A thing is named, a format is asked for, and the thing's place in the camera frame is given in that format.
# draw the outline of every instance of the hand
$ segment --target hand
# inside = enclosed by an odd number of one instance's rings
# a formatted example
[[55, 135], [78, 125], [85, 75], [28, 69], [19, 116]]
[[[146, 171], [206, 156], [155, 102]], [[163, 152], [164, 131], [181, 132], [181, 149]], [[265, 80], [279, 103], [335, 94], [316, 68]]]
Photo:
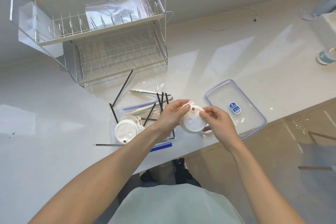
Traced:
[[229, 152], [232, 152], [234, 148], [242, 144], [227, 112], [216, 106], [208, 106], [203, 109], [204, 112], [200, 111], [199, 115], [209, 124], [209, 126], [203, 129], [204, 132], [212, 130], [218, 141], [220, 141]]
[[181, 107], [188, 102], [188, 99], [179, 99], [166, 105], [159, 119], [153, 124], [163, 133], [162, 136], [168, 137], [173, 129], [180, 124], [180, 119], [190, 110], [190, 105], [188, 104], [182, 109]]

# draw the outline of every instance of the dish rack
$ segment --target dish rack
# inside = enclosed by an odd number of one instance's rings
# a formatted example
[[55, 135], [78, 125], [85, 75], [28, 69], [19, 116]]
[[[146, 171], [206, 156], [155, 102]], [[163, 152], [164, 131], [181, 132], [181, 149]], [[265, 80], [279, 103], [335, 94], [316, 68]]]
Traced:
[[11, 21], [80, 85], [168, 63], [166, 0], [11, 0]]

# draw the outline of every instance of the black pants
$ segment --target black pants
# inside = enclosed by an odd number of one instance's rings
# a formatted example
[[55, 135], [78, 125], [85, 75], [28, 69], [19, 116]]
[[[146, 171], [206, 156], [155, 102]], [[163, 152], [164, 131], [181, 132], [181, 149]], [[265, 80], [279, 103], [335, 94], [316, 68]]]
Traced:
[[[197, 186], [197, 187], [202, 187], [199, 182], [193, 178], [193, 176], [191, 175], [191, 173], [189, 172], [189, 170], [185, 169], [185, 168], [178, 168], [176, 171], [175, 171], [175, 181], [176, 181], [176, 184], [191, 184], [191, 185], [194, 185], [194, 186]], [[155, 186], [158, 186], [158, 185], [161, 185], [160, 183], [158, 182], [142, 182], [141, 183], [141, 187], [145, 187], [145, 188], [148, 188], [148, 187], [155, 187]]]

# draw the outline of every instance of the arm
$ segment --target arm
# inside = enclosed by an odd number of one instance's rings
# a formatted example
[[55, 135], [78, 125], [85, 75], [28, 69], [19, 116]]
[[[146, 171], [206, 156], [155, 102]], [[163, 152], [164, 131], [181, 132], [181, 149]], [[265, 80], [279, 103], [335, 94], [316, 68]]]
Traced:
[[236, 167], [258, 224], [305, 224], [280, 195], [245, 144], [240, 140], [229, 114], [209, 106], [199, 115], [234, 158]]
[[187, 102], [176, 100], [167, 105], [154, 124], [66, 184], [29, 224], [92, 223], [111, 204], [153, 146], [179, 124], [190, 109], [190, 105], [181, 109]]

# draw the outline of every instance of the left hand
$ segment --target left hand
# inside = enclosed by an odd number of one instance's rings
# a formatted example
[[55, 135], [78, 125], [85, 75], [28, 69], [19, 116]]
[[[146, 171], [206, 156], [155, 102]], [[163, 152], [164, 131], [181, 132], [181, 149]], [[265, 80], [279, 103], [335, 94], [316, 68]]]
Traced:
[[180, 124], [180, 119], [190, 110], [190, 105], [182, 109], [181, 107], [188, 102], [188, 99], [179, 99], [166, 105], [159, 119], [153, 124], [163, 133], [162, 136], [168, 137], [172, 130]]

